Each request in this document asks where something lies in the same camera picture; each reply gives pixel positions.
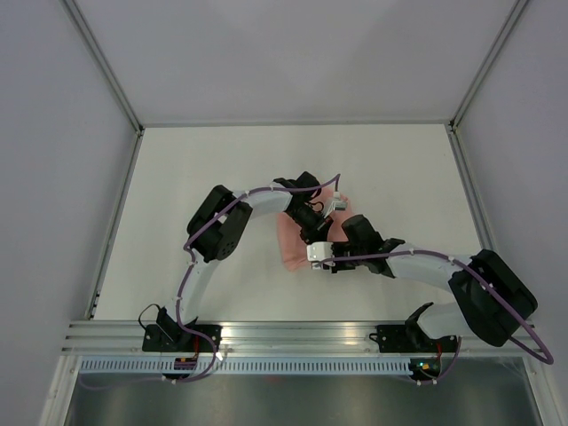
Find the aluminium front rail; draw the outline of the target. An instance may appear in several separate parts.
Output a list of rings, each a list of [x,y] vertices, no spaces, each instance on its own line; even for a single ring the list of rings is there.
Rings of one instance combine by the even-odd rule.
[[[215,337],[224,355],[236,357],[427,357],[413,349],[396,321],[219,321]],[[136,321],[78,320],[59,344],[66,355],[139,355],[159,339]]]

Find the aluminium right corner post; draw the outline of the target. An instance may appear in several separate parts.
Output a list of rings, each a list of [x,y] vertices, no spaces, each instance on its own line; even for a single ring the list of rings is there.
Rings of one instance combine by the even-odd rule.
[[[503,49],[507,45],[519,21],[523,18],[528,6],[532,3],[530,0],[516,0],[510,8],[505,20],[503,21],[496,37],[484,56],[481,65],[477,69],[472,82],[466,90],[461,102],[456,108],[453,116],[446,125],[446,129],[450,132],[456,132],[456,129],[463,121],[466,113],[469,111],[474,98],[481,90],[486,78],[489,76],[496,61],[500,57]]]

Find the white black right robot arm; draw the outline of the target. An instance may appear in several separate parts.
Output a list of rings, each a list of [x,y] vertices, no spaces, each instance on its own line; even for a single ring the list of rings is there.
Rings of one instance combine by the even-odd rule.
[[[346,241],[308,246],[313,268],[336,273],[364,266],[374,274],[422,282],[452,295],[452,302],[427,302],[405,320],[406,342],[417,351],[466,335],[502,347],[538,307],[533,293],[492,250],[449,256],[417,248],[401,239],[384,239],[362,215],[344,221],[342,229]]]

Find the aluminium rail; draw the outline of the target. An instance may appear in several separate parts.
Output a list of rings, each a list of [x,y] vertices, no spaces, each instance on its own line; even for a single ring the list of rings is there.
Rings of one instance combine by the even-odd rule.
[[[142,145],[144,134],[144,128],[141,128],[136,132],[136,137],[133,141],[132,149],[130,150],[130,157],[127,163],[127,167],[121,176],[118,193],[112,209],[111,217],[109,219],[108,227],[106,229],[103,245],[99,253],[99,258],[95,263],[95,269],[90,285],[90,292],[88,295],[84,314],[82,316],[83,320],[92,320],[94,318],[94,312],[97,309],[100,289],[104,284],[107,265],[112,254],[114,239],[121,221],[124,204],[128,196],[128,191],[130,189],[130,181],[136,167],[138,154]]]
[[[493,236],[493,230],[485,213],[485,208],[480,192],[478,191],[473,169],[471,168],[467,158],[464,144],[462,143],[458,135],[458,131],[453,126],[452,122],[445,124],[445,130],[461,180],[461,186],[469,206],[469,212],[474,224],[477,240],[482,249],[490,249],[491,251],[496,252],[497,248],[496,241]]]
[[[427,357],[413,349],[396,321],[219,321],[215,337],[224,355],[236,357]],[[159,339],[136,321],[78,320],[59,344],[66,355],[139,355]]]

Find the aluminium right side rail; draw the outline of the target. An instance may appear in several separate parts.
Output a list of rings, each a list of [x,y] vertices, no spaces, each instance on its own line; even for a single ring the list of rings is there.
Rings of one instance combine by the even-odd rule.
[[[464,144],[462,143],[458,135],[458,131],[453,126],[452,122],[445,124],[445,130],[461,180],[461,186],[469,206],[469,212],[474,224],[477,240],[482,249],[490,249],[491,251],[496,252],[497,248],[496,241],[493,236],[493,230],[485,213],[485,208],[480,192],[478,191],[473,169],[471,168],[467,158]]]

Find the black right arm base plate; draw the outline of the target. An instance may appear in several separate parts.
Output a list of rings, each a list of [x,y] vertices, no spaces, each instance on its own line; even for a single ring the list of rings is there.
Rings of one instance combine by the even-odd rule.
[[[431,339],[420,329],[409,329],[402,323],[376,325],[368,338],[378,345],[380,353],[445,354],[455,353],[458,346],[456,336]]]

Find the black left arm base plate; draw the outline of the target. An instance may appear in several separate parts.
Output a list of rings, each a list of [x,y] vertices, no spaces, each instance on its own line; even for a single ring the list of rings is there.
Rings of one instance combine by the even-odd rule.
[[[193,327],[195,332],[209,337],[217,349],[221,340],[222,327],[216,324],[197,324]],[[142,352],[199,352],[211,353],[211,344],[202,336],[181,332],[178,337],[169,337],[158,325],[146,327],[145,337],[142,343]]]

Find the pink cloth napkin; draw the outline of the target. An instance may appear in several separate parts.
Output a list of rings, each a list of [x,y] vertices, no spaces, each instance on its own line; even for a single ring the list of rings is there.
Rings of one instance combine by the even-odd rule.
[[[347,208],[346,210],[335,210],[330,214],[333,223],[328,231],[328,241],[345,242],[348,240],[342,229],[342,223],[346,219],[353,217],[354,212],[351,208],[349,198],[341,193],[341,199],[347,203]],[[300,230],[300,226],[286,213],[279,213],[276,216],[276,233],[281,260],[286,269],[290,272],[310,266],[307,260],[306,244],[300,237]]]

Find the aluminium left corner post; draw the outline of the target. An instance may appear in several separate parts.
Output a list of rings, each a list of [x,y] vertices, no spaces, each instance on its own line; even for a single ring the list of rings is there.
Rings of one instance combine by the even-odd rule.
[[[99,72],[102,74],[108,89],[114,97],[118,107],[127,119],[131,128],[137,135],[140,135],[144,126],[138,119],[122,85],[120,84],[106,54],[93,32],[90,23],[86,19],[80,5],[75,0],[61,0],[59,2],[75,27],[75,30],[81,38],[85,48],[90,54]]]

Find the aluminium corner post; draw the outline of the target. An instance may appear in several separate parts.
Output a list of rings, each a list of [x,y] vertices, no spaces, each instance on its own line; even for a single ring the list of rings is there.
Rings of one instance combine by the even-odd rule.
[[[510,8],[505,20],[503,21],[496,37],[484,56],[481,65],[477,69],[472,82],[466,90],[461,102],[456,108],[453,116],[446,125],[446,129],[450,132],[456,132],[456,129],[463,121],[466,113],[469,111],[474,98],[481,90],[486,78],[489,76],[496,61],[500,57],[503,49],[507,45],[519,21],[523,18],[528,6],[532,3],[530,0],[516,0]]]
[[[138,119],[122,85],[120,84],[106,54],[93,32],[90,23],[86,19],[80,5],[75,0],[61,0],[59,2],[75,27],[75,30],[81,38],[85,48],[90,54],[99,72],[102,74],[108,89],[114,97],[118,107],[127,119],[131,128],[137,135],[140,135],[144,126]]]

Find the aluminium left side rail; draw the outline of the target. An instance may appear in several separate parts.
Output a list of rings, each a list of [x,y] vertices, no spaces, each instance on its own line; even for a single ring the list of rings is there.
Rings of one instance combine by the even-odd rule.
[[[108,227],[106,229],[103,245],[99,253],[99,258],[95,263],[95,269],[90,285],[90,292],[88,295],[84,314],[82,316],[83,320],[92,320],[94,318],[94,312],[97,309],[100,289],[104,284],[107,265],[112,254],[114,239],[121,221],[124,204],[128,196],[128,191],[130,189],[130,181],[136,167],[138,154],[142,145],[144,134],[144,128],[141,128],[136,132],[136,137],[133,141],[132,149],[130,150],[130,157],[127,163],[127,167],[121,176],[118,193],[112,209],[111,217],[109,219]]]

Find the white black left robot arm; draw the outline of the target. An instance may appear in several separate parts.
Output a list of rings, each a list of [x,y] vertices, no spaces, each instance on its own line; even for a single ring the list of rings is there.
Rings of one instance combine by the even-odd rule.
[[[159,310],[147,339],[158,340],[173,351],[185,351],[192,345],[189,325],[198,318],[199,300],[217,265],[236,250],[252,218],[283,213],[299,226],[305,244],[325,241],[333,219],[324,209],[314,209],[312,201],[325,187],[337,184],[337,177],[321,184],[305,171],[296,179],[276,178],[266,186],[239,192],[215,186],[186,227],[184,251],[190,255],[190,265],[173,305]]]

